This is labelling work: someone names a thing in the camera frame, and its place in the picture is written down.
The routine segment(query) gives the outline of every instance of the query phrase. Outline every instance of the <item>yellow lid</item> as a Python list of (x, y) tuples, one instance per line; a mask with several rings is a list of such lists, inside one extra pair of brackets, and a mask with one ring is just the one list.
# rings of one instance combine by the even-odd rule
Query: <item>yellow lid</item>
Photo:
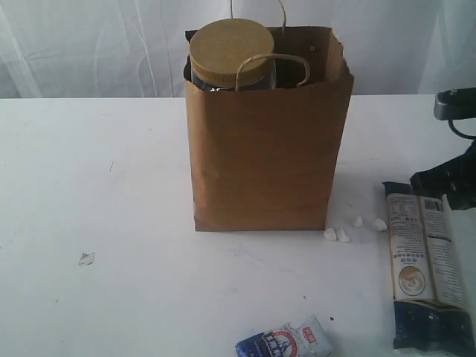
[[(245, 19), (212, 22), (190, 40), (190, 61), (196, 76), (212, 86), (233, 88), (239, 66), (257, 54), (272, 54), (273, 36), (267, 28)], [(259, 59), (239, 74), (239, 84), (249, 86), (271, 70), (272, 61)]]

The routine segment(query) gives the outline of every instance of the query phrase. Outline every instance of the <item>black device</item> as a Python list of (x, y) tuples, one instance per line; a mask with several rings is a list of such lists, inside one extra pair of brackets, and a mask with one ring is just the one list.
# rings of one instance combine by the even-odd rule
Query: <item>black device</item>
[(473, 140), (466, 152), (431, 170), (415, 173), (411, 186), (416, 193), (435, 197), (448, 196), (452, 209), (476, 207), (476, 135), (460, 132), (454, 120), (476, 118), (476, 88), (457, 89), (438, 93), (434, 116), (447, 120), (452, 132), (461, 138)]

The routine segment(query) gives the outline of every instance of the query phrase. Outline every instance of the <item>string handle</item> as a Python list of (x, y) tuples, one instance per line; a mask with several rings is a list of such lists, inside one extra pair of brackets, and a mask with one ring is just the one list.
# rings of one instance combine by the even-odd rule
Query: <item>string handle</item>
[[(286, 28), (286, 23), (288, 21), (286, 15), (286, 9), (284, 8), (283, 0), (277, 0), (280, 3), (281, 11), (283, 11), (283, 25), (281, 28), (281, 34), (284, 35), (284, 29)], [(233, 0), (230, 0), (230, 17), (233, 19)]]
[(256, 56), (250, 57), (247, 60), (245, 60), (241, 66), (238, 68), (237, 71), (237, 79), (235, 81), (235, 91), (239, 91), (239, 74), (241, 71), (244, 69), (244, 67), (247, 66), (250, 62), (253, 62), (255, 60), (261, 60), (265, 58), (278, 58), (282, 60), (290, 60), (290, 61), (295, 61), (299, 62), (304, 66), (306, 69), (306, 76), (304, 77), (303, 80), (301, 80), (296, 87), (301, 87), (307, 83), (309, 78), (311, 77), (311, 66), (309, 65), (309, 62), (307, 62), (303, 57), (299, 56), (292, 56), (291, 54), (257, 54)]

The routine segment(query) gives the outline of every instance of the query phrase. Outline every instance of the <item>glass jar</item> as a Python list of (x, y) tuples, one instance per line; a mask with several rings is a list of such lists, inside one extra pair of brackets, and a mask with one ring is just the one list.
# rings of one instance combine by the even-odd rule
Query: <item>glass jar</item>
[[(192, 83), (204, 91), (234, 90), (237, 71), (248, 58), (272, 54), (274, 39), (267, 28), (246, 19), (212, 22), (190, 40)], [(239, 73), (239, 89), (276, 88), (273, 59), (257, 59)]]

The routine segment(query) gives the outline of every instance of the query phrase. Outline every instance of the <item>white pebble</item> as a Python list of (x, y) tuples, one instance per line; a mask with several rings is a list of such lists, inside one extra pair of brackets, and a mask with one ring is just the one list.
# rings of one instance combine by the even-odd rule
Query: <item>white pebble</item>
[(327, 240), (337, 240), (337, 234), (335, 234), (334, 228), (328, 228), (324, 231), (324, 238)]
[(352, 222), (352, 225), (356, 228), (360, 228), (363, 224), (364, 224), (364, 220), (362, 219), (361, 216), (357, 216)]
[(337, 230), (337, 239), (339, 239), (339, 242), (343, 242), (343, 243), (350, 242), (349, 235), (347, 234), (345, 229), (343, 229), (342, 227), (338, 228)]
[(385, 223), (385, 221), (380, 218), (377, 218), (375, 221), (373, 221), (372, 228), (377, 232), (385, 232), (388, 229), (387, 223)]

